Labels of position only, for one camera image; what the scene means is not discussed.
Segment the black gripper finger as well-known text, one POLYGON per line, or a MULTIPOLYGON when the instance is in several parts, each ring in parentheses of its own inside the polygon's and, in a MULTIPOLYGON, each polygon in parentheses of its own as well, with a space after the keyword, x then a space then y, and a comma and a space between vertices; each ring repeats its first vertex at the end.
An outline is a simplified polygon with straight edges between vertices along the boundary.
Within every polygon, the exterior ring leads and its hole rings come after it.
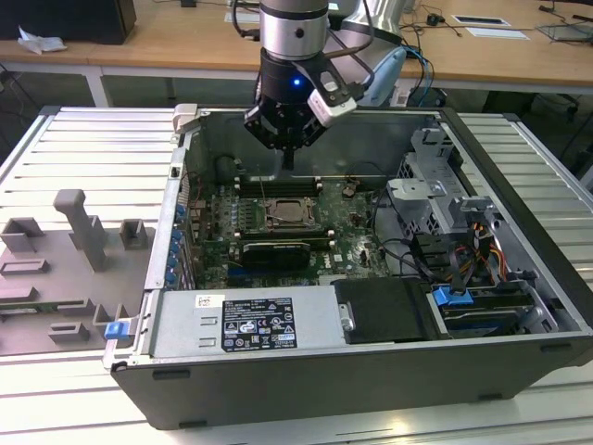
POLYGON ((266 148, 281 152, 283 170, 289 169, 288 134, 274 127, 255 106, 244 114, 245 128, 266 148))
POLYGON ((311 146, 326 128, 316 117, 312 117, 307 122, 299 121, 289 131, 289 169, 293 170, 295 166, 295 154, 303 146, 311 146))

